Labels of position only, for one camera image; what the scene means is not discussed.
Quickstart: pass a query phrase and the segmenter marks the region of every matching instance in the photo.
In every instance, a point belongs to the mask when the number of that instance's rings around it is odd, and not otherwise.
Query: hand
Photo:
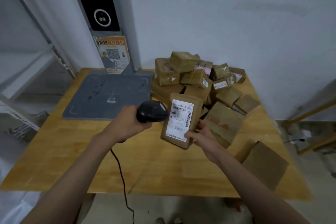
[[[124,106],[118,116],[99,133],[99,137],[107,141],[109,149],[152,126],[152,122],[138,122],[137,109],[137,106]]]
[[[205,156],[213,163],[219,164],[219,155],[224,148],[217,142],[216,138],[210,131],[207,123],[204,120],[199,120],[198,127],[200,132],[187,131],[184,137],[192,137],[195,145],[202,148]]]

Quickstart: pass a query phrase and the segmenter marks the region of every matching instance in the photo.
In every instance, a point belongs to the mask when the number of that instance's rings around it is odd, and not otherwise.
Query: pile of boxes
[[[196,131],[204,119],[218,142],[229,147],[244,119],[260,102],[232,87],[246,79],[244,69],[226,63],[214,65],[189,52],[172,52],[155,60],[157,78],[150,85],[152,96],[168,106],[161,138],[184,149],[192,139],[183,135]]]

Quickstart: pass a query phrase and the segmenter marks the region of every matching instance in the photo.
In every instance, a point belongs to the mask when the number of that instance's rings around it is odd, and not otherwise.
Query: foot
[[[183,222],[181,221],[179,217],[176,217],[173,221],[173,224],[183,224]]]
[[[159,217],[155,220],[154,224],[165,224],[165,220],[162,217]]]

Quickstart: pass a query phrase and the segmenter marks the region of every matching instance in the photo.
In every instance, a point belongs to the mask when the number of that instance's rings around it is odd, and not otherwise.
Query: black cord
[[[125,197],[126,207],[133,213],[133,216],[132,216],[133,223],[132,224],[134,224],[134,210],[132,208],[128,207],[127,197],[126,197],[126,185],[125,185],[125,180],[124,180],[124,177],[123,177],[123,172],[121,171],[120,162],[119,162],[119,159],[117,158],[117,156],[114,154],[113,150],[110,149],[110,151],[111,151],[112,155],[115,157],[115,160],[118,162],[120,176],[121,176],[121,179],[123,180],[123,185],[124,185],[124,197]]]
[[[286,141],[286,142],[283,142],[283,143],[288,143],[288,142],[292,142],[292,141],[301,141],[301,142],[304,142],[305,140],[301,138],[301,139],[289,140],[289,141]]]

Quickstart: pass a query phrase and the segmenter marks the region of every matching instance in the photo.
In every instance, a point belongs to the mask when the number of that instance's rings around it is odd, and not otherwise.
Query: person's left hand
[[[103,137],[111,148],[114,144],[122,143],[128,138],[150,128],[152,122],[138,122],[137,109],[137,106],[124,106],[118,116],[97,136]]]

